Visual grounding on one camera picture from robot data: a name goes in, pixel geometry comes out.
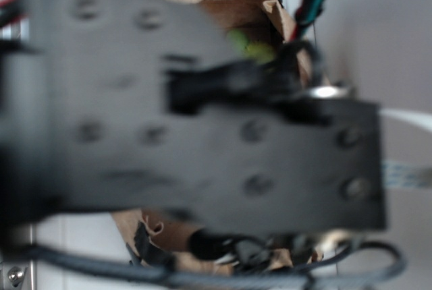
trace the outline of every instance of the brown paper bag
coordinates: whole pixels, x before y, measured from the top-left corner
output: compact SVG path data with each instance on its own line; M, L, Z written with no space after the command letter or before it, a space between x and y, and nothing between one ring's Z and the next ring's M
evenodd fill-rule
M197 3L213 16L217 25L226 30L241 29L251 40L279 48L290 39L295 21L279 0L171 0L179 3ZM302 82L311 72L305 53L298 54L298 71Z
M241 29L252 40L268 43L275 48L289 40L295 27L294 20L279 0L171 0L178 3L197 3L213 16L216 24L226 30ZM309 66L303 53L298 54L299 74L307 82ZM232 266L218 266L197 260L187 252L188 238L201 227L171 221L160 212L131 210L112 214L127 244L135 251L134 236L138 223L143 222L151 243L163 250L175 252L177 269L193 272L231 274ZM271 268L292 266L286 249L275 250Z

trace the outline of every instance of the screw head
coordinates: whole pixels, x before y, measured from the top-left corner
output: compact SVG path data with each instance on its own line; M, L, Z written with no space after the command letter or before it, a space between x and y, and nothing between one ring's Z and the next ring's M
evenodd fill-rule
M78 139L81 142L96 142L102 138L102 135L102 124L98 121L85 121L78 127Z
M165 141L167 128L162 125L150 125L144 128L142 142L149 146L160 145Z
M247 142L256 143L264 139L267 133L267 126L260 120L251 120L242 127L241 135Z
M371 193L371 182L362 177L351 179L344 184L342 191L348 200L366 199Z
M248 196L264 196L274 187L271 179L263 175L253 175L244 184L244 191Z
M338 139L341 146L351 148L361 142L363 134L358 127L352 126L342 131Z
M158 29L163 24L163 18L159 11L156 9L148 9L140 12L135 19L138 27L145 30Z
M95 19L99 14L97 0L76 0L73 14L81 20Z
M21 268L15 266L9 270L7 277L10 283L14 287L17 287L24 280L24 271Z

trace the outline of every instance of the black cable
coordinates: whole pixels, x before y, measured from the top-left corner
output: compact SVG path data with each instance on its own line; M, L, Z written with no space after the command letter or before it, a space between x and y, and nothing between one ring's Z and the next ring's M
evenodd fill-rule
M316 289L326 287L364 287L374 283L390 280L398 276L406 268L404 255L394 246L377 241L363 243L360 250L383 250L395 259L395 263L386 268L361 274L349 274L334 277L315 277L311 279L305 273L298 274L264 274L264 275L235 275L223 277L215 275L197 274L189 272L172 272L164 268L145 268L93 260L71 254L61 253L43 246L33 246L26 251L30 259L44 260L45 262L68 268L76 272L90 275L140 281L159 285L198 285L225 287L232 289L262 290L272 287L305 287L313 286Z
M0 28L13 22L22 15L22 0L13 0L0 7Z
M308 40L294 40L286 43L280 50L276 63L281 67L280 70L288 71L291 57L296 57L301 50L305 50L310 57L312 72L310 74L310 87L320 86L324 78L324 62L320 52Z

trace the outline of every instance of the gray cable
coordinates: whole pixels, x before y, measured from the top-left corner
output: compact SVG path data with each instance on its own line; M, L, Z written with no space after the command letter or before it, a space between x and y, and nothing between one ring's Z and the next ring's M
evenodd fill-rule
M140 281L169 286L210 286L232 289L262 290L274 287L310 287L324 289L327 287L351 287L359 288L382 281L387 281L398 276L406 268L406 259L394 246L379 243L366 242L360 246L361 250L385 250L391 254L395 263L387 268L362 274L342 275L334 277L311 278L306 274L262 274L262 275L235 275L232 277L197 274L190 272L176 272L166 268L145 268L129 266L102 260L93 260L71 254L61 253L42 246L33 246L27 252L31 259L44 260L48 263L83 272L86 274L123 279L128 281Z

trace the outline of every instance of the green object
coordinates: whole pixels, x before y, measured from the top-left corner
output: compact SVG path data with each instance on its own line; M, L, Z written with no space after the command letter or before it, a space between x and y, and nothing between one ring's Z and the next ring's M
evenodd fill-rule
M245 56L259 64L271 62L276 58L275 49L265 42L252 42L245 49Z
M232 29L227 33L228 40L234 45L234 48L239 52L244 52L249 45L248 36L239 29Z

